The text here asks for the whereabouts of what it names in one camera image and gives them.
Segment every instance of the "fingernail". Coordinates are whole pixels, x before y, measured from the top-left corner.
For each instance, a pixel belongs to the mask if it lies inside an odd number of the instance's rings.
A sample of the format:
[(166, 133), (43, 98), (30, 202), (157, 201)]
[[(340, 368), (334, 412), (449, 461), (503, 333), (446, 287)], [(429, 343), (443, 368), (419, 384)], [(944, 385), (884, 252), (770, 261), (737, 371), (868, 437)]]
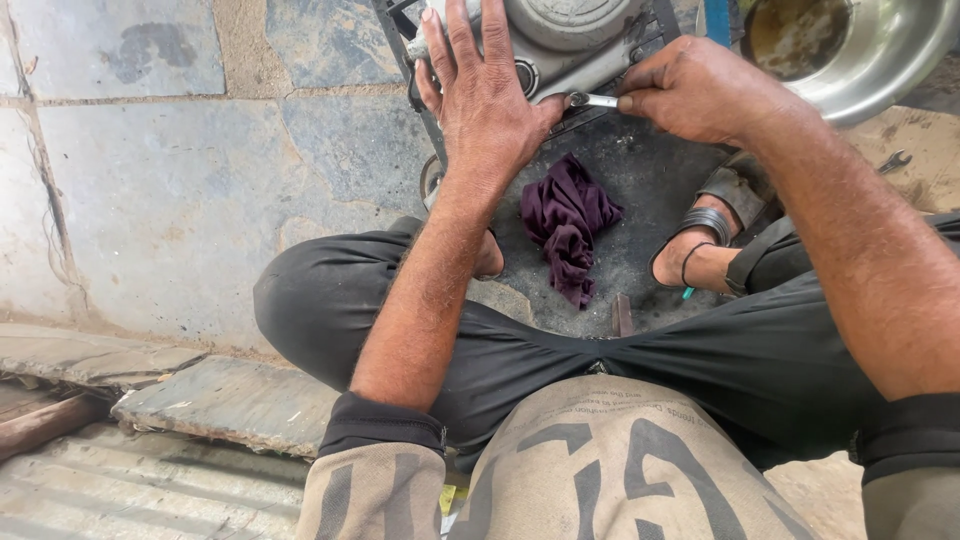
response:
[(632, 96), (620, 96), (620, 99), (616, 100), (616, 108), (620, 112), (630, 112), (634, 107), (634, 98)]

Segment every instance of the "motorcycle engine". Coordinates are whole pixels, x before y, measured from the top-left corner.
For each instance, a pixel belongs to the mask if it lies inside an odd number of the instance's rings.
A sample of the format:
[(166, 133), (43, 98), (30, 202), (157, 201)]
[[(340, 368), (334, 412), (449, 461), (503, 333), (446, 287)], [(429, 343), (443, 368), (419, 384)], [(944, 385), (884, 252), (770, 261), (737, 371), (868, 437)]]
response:
[[(669, 32), (657, 22), (661, 1), (504, 0), (516, 74), (527, 99), (537, 103), (556, 92), (592, 91), (660, 49)], [(426, 4), (445, 27), (445, 0)], [(666, 6), (675, 26), (669, 1)], [(480, 0), (467, 0), (467, 11), (482, 51)], [(407, 61), (417, 58), (429, 58), (420, 31), (407, 43)]]

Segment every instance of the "black trousers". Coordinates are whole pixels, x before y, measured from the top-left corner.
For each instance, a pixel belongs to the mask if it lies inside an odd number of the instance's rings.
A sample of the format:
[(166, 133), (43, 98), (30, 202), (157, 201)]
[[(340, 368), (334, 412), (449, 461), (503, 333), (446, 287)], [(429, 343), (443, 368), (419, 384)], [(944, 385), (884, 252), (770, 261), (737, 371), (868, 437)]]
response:
[[(927, 219), (960, 254), (960, 214)], [(404, 217), (388, 231), (317, 238), (280, 254), (253, 289), (263, 335), (304, 372), (346, 390), (420, 225)], [(840, 339), (799, 238), (770, 246), (747, 288), (749, 296), (675, 325), (610, 340), (539, 331), (467, 302), (430, 413), (468, 472), (520, 400), (601, 360), (612, 375), (689, 396), (760, 470), (846, 449), (883, 398)]]

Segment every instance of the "stainless steel bowl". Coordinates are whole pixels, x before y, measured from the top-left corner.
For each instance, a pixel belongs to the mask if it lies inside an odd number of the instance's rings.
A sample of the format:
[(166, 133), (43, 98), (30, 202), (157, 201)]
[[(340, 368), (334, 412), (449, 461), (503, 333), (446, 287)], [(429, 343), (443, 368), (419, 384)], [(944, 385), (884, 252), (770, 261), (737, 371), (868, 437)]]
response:
[[(809, 16), (814, 4), (819, 18)], [(846, 12), (823, 8), (836, 4)], [(763, 9), (779, 16), (756, 16)], [(746, 26), (744, 57), (845, 126), (894, 105), (933, 70), (957, 39), (960, 0), (759, 0)]]

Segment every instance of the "metal frame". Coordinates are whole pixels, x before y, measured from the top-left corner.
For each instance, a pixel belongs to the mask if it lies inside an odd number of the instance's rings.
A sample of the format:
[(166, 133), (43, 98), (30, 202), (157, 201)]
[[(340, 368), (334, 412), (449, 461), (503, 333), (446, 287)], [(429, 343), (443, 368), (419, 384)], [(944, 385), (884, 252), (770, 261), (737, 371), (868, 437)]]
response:
[[(413, 66), (407, 63), (407, 48), (404, 39), (411, 39), (417, 33), (417, 26), (403, 12), (404, 8), (413, 5), (417, 0), (371, 0), (373, 10), (376, 11), (376, 17), (380, 21), (383, 33), (387, 37), (387, 43), (390, 50), (394, 53), (396, 64), (400, 68), (404, 81), (407, 83), (407, 98), (410, 100), (410, 106), (420, 115), (423, 127), (430, 136), (430, 143), (440, 163), (446, 170), (446, 148), (444, 146), (444, 132), (437, 125), (437, 119), (429, 110), (423, 107), (420, 96), (417, 93), (417, 85), (414, 83)], [(674, 13), (673, 4), (670, 0), (654, 0), (652, 4), (653, 17), (650, 22), (656, 20), (658, 29), (651, 32), (649, 36), (644, 36), (641, 46), (662, 37), (663, 44), (673, 41), (680, 37), (680, 25), (677, 23), (677, 17)], [(600, 93), (612, 91), (617, 80), (600, 86)], [(571, 130), (575, 130), (588, 122), (595, 120), (604, 114), (607, 110), (600, 107), (584, 107), (568, 110), (561, 122), (550, 130), (548, 139), (563, 135)]]

